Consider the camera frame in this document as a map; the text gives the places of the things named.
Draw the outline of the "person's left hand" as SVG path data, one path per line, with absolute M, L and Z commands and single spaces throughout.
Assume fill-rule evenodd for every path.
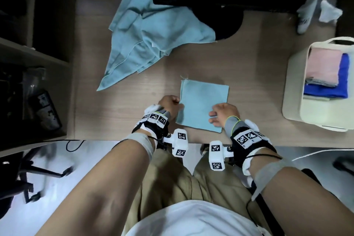
M 161 105 L 163 109 L 165 109 L 166 111 L 168 111 L 170 113 L 169 121 L 173 121 L 177 117 L 179 111 L 181 111 L 181 110 L 169 110 L 170 109 L 169 108 L 169 105 L 170 105 L 169 95 L 165 95 L 164 97 L 162 97 L 162 99 L 158 102 L 158 104 Z

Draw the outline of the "person's right hand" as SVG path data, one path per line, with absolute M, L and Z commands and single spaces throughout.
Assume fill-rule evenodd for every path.
M 226 121 L 230 118 L 239 120 L 240 113 L 236 106 L 228 103 L 220 103 L 212 107 L 212 111 L 209 112 L 209 117 L 218 117 L 223 121 L 223 128 L 225 128 Z

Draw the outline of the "light blue cloth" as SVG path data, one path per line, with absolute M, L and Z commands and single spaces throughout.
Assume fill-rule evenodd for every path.
M 229 86 L 215 83 L 183 79 L 180 89 L 180 104 L 184 108 L 179 111 L 176 123 L 181 126 L 221 133 L 221 127 L 210 122 L 209 112 L 215 104 L 226 103 Z
M 214 30 L 188 7 L 153 0 L 121 0 L 109 30 L 111 51 L 97 91 L 143 72 L 178 46 L 216 41 Z

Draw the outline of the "person's left forearm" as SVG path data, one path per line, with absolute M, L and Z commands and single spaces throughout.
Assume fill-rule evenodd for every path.
M 150 158 L 135 140 L 118 143 L 74 187 L 35 236 L 120 236 Z

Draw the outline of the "person's right forearm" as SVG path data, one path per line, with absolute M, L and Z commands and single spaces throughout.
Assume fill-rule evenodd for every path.
M 286 236 L 354 236 L 354 213 L 287 160 L 257 154 L 249 172 Z

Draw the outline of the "crumpled light blue cloth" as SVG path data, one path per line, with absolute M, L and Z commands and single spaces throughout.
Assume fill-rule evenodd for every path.
M 109 30 L 111 51 L 97 91 L 143 72 L 178 46 L 216 41 L 214 30 L 188 7 L 153 0 L 121 0 Z

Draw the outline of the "white shirt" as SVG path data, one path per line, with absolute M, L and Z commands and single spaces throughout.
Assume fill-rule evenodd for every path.
M 188 200 L 159 210 L 124 236 L 271 236 L 251 220 L 215 204 Z

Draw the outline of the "cream plastic basket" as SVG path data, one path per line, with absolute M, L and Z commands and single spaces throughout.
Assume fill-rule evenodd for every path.
M 305 72 L 311 48 L 341 50 L 349 55 L 347 99 L 304 98 Z M 287 65 L 282 114 L 286 119 L 331 131 L 354 130 L 354 38 L 335 37 L 314 42 L 290 56 Z

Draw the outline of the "folded pink cloth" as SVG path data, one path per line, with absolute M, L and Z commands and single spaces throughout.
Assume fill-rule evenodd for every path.
M 339 68 L 343 52 L 312 47 L 305 71 L 307 84 L 334 88 L 339 84 Z

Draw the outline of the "black device in plastic bag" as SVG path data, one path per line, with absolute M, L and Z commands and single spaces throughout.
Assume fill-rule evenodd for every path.
M 47 90 L 30 95 L 28 103 L 43 130 L 54 132 L 62 128 L 59 115 Z

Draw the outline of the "black chair wheel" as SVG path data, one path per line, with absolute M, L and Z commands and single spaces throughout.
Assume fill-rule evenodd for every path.
M 354 158 L 352 157 L 344 157 L 340 156 L 335 159 L 335 161 L 332 163 L 332 166 L 337 169 L 338 171 L 344 171 L 350 174 L 351 176 L 354 177 L 354 170 L 351 170 L 346 166 L 347 164 L 350 164 L 351 166 L 354 167 Z

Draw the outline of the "white spray bottle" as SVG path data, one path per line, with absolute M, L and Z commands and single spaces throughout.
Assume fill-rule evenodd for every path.
M 318 0 L 306 0 L 306 2 L 297 10 L 298 25 L 297 34 L 304 34 L 313 18 Z

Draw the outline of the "dark shelf unit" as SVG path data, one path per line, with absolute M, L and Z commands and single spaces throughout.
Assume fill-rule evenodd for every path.
M 0 0 L 0 157 L 66 139 L 76 0 Z M 62 123 L 45 131 L 28 98 L 47 90 Z

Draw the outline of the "crumpled white tissue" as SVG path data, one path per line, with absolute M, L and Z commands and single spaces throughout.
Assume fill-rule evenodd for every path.
M 343 15 L 343 10 L 331 5 L 327 0 L 322 0 L 320 4 L 321 13 L 319 21 L 322 23 L 337 23 Z

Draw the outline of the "black office chair base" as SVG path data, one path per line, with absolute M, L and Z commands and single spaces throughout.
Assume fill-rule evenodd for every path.
M 23 193 L 25 203 L 36 202 L 42 198 L 41 191 L 29 197 L 34 188 L 33 184 L 28 182 L 27 173 L 62 178 L 73 172 L 73 166 L 62 173 L 34 166 L 32 159 L 40 149 L 41 147 L 31 149 L 25 155 L 24 152 L 18 152 L 0 157 L 0 219 L 11 208 L 13 198 L 18 194 Z

